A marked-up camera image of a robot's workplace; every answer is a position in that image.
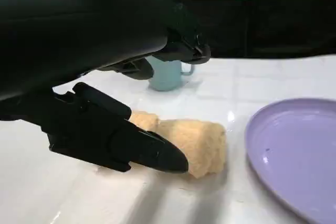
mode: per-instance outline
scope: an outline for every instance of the mug handle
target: mug handle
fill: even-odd
[[[183,76],[191,76],[195,72],[195,65],[191,65],[191,69],[189,72],[181,72],[181,75]]]

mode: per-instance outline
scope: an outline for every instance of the purple plate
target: purple plate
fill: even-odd
[[[336,102],[294,99],[259,110],[247,154],[265,185],[314,223],[336,223]]]

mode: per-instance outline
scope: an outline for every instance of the table surface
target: table surface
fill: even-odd
[[[286,98],[336,98],[336,57],[300,60],[212,59],[183,88],[155,92],[147,81],[94,71],[81,81],[162,119],[219,122],[227,128],[228,164],[195,180],[147,168],[122,174],[48,150],[39,127],[0,123],[1,223],[298,224],[248,165],[244,129],[266,104]],[[57,87],[70,90],[75,82]]]

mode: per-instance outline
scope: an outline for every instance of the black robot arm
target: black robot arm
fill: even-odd
[[[144,59],[206,62],[196,21],[171,0],[0,0],[0,120],[25,120],[48,134],[50,150],[125,172],[135,162],[185,172],[183,153],[131,124],[124,104],[80,83],[94,69],[146,79]]]

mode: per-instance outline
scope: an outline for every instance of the light blue cup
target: light blue cup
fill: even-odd
[[[191,65],[189,72],[182,71],[179,60],[162,61],[153,56],[146,57],[154,69],[154,76],[149,80],[150,88],[157,91],[169,91],[182,86],[182,76],[191,76],[195,66]]]

